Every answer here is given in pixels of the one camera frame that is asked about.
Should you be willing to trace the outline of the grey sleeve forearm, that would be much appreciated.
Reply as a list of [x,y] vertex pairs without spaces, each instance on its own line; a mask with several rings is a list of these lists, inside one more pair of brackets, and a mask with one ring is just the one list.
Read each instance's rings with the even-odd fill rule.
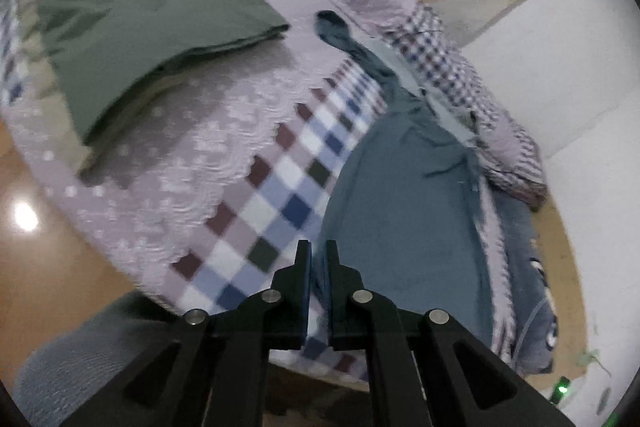
[[157,340],[172,314],[130,291],[77,329],[32,352],[18,370],[13,400],[33,426],[58,426]]

